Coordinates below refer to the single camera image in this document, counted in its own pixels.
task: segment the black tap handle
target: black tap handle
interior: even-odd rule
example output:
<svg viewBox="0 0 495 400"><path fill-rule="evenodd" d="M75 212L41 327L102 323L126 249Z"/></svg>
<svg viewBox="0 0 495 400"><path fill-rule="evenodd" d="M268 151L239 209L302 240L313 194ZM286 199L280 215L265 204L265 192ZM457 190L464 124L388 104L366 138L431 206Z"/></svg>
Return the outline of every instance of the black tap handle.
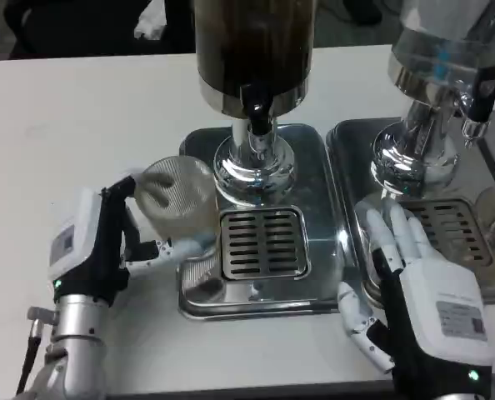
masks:
<svg viewBox="0 0 495 400"><path fill-rule="evenodd" d="M254 82L243 85L240 89L242 110L249 118L252 132L262 136L272 129L270 115L273 105L272 89L263 82Z"/></svg>
<svg viewBox="0 0 495 400"><path fill-rule="evenodd" d="M490 119L495 103L495 66L481 68L473 84L472 101L463 110L476 123Z"/></svg>

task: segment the drip tray grate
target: drip tray grate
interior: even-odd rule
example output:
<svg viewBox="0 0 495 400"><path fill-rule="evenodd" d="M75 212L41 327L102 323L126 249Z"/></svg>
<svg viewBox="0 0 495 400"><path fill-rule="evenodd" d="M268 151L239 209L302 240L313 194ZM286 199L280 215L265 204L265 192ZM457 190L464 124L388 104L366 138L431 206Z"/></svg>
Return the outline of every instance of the drip tray grate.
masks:
<svg viewBox="0 0 495 400"><path fill-rule="evenodd" d="M307 272L301 218L295 210L225 212L221 226L226 278L299 277Z"/></svg>
<svg viewBox="0 0 495 400"><path fill-rule="evenodd" d="M401 204L420 220L431 245L447 260L470 269L492 264L488 244L465 200L455 198Z"/></svg>

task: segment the dark liquid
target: dark liquid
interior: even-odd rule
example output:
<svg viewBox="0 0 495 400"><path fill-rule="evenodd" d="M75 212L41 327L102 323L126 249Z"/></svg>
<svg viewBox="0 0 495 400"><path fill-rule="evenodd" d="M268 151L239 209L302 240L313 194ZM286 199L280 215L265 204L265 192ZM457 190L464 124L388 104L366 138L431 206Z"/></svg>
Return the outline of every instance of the dark liquid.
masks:
<svg viewBox="0 0 495 400"><path fill-rule="evenodd" d="M199 73L222 93L264 82L278 95L310 71L315 0L195 0Z"/></svg>

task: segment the cable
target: cable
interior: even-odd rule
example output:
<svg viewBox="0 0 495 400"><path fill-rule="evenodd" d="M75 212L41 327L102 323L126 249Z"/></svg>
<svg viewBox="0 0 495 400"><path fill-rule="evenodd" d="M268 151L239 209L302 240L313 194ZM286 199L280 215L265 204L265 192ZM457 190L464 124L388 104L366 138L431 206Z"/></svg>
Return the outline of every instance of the cable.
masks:
<svg viewBox="0 0 495 400"><path fill-rule="evenodd" d="M40 348L43 328L44 324L42 321L38 319L32 321L31 332L29 333L29 339L27 340L27 351L25 353L25 359L23 360L22 365L22 375L20 375L16 395L23 393L25 390L25 385L27 384L29 375L33 370L34 360L37 358L38 349Z"/></svg>

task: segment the green indicator light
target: green indicator light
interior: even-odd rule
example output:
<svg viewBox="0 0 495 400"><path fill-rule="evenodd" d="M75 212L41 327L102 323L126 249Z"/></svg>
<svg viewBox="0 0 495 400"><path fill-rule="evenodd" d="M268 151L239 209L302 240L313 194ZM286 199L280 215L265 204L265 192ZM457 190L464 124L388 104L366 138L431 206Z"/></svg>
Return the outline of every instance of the green indicator light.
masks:
<svg viewBox="0 0 495 400"><path fill-rule="evenodd" d="M477 371L475 370L472 370L468 373L468 376L470 377L470 379L472 379L473 381L478 381L479 380L479 374Z"/></svg>

